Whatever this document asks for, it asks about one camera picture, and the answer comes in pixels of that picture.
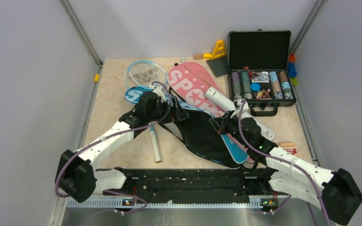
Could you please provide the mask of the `blue racket cover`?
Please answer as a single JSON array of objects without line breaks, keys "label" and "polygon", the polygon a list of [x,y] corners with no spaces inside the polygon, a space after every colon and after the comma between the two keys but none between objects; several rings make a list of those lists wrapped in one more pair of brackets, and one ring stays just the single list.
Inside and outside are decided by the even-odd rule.
[{"label": "blue racket cover", "polygon": [[120,117],[130,127],[138,128],[146,126],[151,122],[159,122],[159,126],[177,137],[186,148],[193,154],[218,163],[222,166],[238,169],[248,159],[248,154],[235,141],[232,141],[228,135],[218,135],[209,119],[214,116],[202,109],[192,107],[186,102],[180,100],[177,96],[166,93],[166,99],[169,101],[172,113],[172,99],[177,99],[181,107],[189,114],[189,118],[180,122],[172,120],[142,120],[135,115],[135,105],[139,97],[145,91],[153,91],[143,87],[132,87],[124,95],[126,101],[134,105],[134,108]]}]

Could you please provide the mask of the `white shuttlecock tube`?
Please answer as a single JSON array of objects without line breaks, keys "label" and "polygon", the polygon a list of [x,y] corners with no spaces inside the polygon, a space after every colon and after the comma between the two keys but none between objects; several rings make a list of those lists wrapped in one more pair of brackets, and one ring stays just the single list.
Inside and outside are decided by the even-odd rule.
[{"label": "white shuttlecock tube", "polygon": [[[236,110],[234,102],[231,101],[222,92],[220,92],[214,87],[210,87],[208,89],[208,91],[205,93],[205,97],[207,97],[211,102],[220,107],[223,111]],[[262,136],[264,136],[268,140],[272,141],[276,137],[277,134],[273,130],[269,129],[267,126],[262,124],[259,120],[257,120],[254,116],[247,113],[245,110],[243,111],[242,116],[253,118],[256,121],[257,125],[261,127]]]}]

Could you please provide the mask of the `blue badminton racket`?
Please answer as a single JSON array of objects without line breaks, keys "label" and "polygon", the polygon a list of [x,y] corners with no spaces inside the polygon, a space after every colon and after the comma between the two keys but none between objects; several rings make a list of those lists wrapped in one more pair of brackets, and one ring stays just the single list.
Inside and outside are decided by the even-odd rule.
[{"label": "blue badminton racket", "polygon": [[167,72],[164,68],[149,60],[133,62],[124,74],[124,84],[127,89],[132,87],[149,88],[154,81],[167,84]]},{"label": "blue badminton racket", "polygon": [[162,157],[161,157],[161,153],[160,153],[160,150],[159,150],[158,137],[157,137],[156,130],[155,130],[154,126],[150,127],[150,138],[151,138],[155,163],[161,163],[162,162]]}]

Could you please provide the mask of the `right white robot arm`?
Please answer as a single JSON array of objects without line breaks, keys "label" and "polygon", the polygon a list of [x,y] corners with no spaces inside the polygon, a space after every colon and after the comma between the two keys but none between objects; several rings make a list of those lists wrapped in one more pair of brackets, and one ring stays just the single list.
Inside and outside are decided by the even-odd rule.
[{"label": "right white robot arm", "polygon": [[221,135],[230,135],[247,148],[247,154],[265,165],[257,181],[263,194],[286,193],[322,210],[327,219],[346,226],[362,204],[362,193],[350,172],[322,168],[304,161],[262,135],[252,117],[229,111],[209,120]]}]

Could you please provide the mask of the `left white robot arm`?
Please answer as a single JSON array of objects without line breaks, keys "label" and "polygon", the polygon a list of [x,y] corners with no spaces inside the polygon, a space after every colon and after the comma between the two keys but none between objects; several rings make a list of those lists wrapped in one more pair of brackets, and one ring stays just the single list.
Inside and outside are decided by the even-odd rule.
[{"label": "left white robot arm", "polygon": [[143,92],[133,109],[123,114],[106,133],[83,148],[62,153],[55,179],[56,195],[83,202],[92,194],[105,190],[115,189],[120,194],[128,194],[132,181],[116,169],[99,171],[100,164],[144,130],[188,117],[176,97],[167,97],[162,92]]}]

